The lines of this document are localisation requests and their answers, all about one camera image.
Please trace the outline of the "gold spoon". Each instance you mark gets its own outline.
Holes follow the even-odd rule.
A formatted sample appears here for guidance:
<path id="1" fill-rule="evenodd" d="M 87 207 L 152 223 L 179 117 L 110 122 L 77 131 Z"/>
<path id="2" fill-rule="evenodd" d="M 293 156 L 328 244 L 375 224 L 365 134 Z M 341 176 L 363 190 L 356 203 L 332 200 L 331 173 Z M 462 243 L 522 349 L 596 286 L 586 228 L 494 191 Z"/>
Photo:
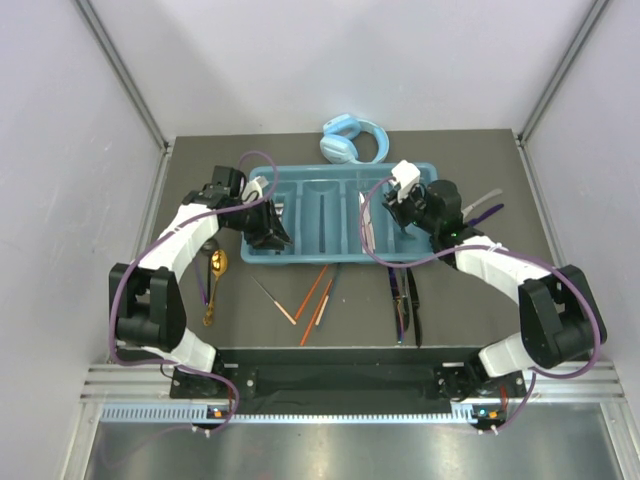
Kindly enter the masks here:
<path id="1" fill-rule="evenodd" d="M 212 276 L 212 286 L 210 288 L 210 295 L 207 303 L 207 309 L 203 317 L 203 325 L 205 327 L 209 327 L 213 324 L 217 287 L 218 287 L 221 276 L 228 269 L 228 258 L 227 258 L 226 252 L 222 249 L 216 250 L 212 254 L 209 264 L 210 264 L 210 274 Z"/>

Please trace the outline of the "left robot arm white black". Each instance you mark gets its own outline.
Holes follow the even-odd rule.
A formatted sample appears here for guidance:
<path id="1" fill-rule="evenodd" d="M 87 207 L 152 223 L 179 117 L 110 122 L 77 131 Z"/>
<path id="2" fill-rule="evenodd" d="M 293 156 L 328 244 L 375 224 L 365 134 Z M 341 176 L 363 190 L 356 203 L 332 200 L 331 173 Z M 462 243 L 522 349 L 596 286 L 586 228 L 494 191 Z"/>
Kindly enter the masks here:
<path id="1" fill-rule="evenodd" d="M 205 396 L 226 387 L 216 366 L 216 349 L 187 326 L 179 282 L 204 244 L 220 230 L 243 234 L 255 249 L 281 251 L 291 238 L 271 197 L 277 181 L 248 179 L 235 168 L 217 166 L 210 182 L 182 199 L 159 238 L 128 264 L 109 273 L 109 348 L 117 342 L 138 347 L 151 362 L 193 372 L 192 384 Z"/>

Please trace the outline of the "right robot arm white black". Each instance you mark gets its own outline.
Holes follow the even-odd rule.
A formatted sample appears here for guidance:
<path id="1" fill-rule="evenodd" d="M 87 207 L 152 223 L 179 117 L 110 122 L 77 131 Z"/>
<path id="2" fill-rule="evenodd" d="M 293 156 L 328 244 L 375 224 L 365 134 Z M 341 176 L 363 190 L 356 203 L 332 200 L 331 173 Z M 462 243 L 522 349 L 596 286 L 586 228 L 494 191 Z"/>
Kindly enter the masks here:
<path id="1" fill-rule="evenodd" d="M 391 170 L 383 205 L 400 227 L 425 231 L 432 251 L 455 270 L 476 277 L 518 307 L 518 333 L 485 346 L 465 361 L 469 388 L 487 396 L 504 376 L 528 369 L 552 371 L 588 355 L 599 356 L 607 331 L 584 272 L 554 268 L 510 252 L 464 219 L 455 183 L 422 185 L 419 169 L 403 160 Z"/>

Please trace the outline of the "blue plastic cutlery tray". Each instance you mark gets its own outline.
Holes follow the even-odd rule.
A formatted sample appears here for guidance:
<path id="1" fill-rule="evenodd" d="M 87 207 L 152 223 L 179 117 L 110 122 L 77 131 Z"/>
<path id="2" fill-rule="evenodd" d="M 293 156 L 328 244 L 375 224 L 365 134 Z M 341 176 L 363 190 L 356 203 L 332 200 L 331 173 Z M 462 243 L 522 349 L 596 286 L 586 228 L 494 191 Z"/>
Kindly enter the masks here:
<path id="1" fill-rule="evenodd" d="M 358 233 L 358 193 L 367 194 L 377 182 L 391 175 L 392 163 L 281 166 L 273 202 L 285 204 L 281 219 L 293 245 L 281 252 L 256 250 L 246 241 L 241 258 L 248 264 L 372 263 L 363 251 Z M 375 233 L 374 253 L 391 263 L 413 262 L 432 254 L 429 235 L 414 225 L 403 233 L 382 206 L 390 190 L 381 186 L 372 196 L 370 213 Z M 320 254 L 319 200 L 325 195 L 326 253 Z"/>

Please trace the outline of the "light blue headphones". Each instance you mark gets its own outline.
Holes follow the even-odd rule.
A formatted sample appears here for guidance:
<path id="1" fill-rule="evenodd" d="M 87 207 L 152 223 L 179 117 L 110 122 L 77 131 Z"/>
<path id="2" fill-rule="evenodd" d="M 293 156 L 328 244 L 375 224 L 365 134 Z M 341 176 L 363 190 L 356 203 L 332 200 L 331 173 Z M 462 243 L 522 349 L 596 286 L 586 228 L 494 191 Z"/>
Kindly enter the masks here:
<path id="1" fill-rule="evenodd" d="M 387 132 L 376 123 L 351 114 L 341 114 L 327 121 L 322 127 L 322 133 L 320 151 L 333 164 L 363 164 L 354 143 L 354 139 L 361 133 L 371 135 L 377 144 L 377 153 L 370 160 L 371 164 L 383 162 L 389 152 Z"/>

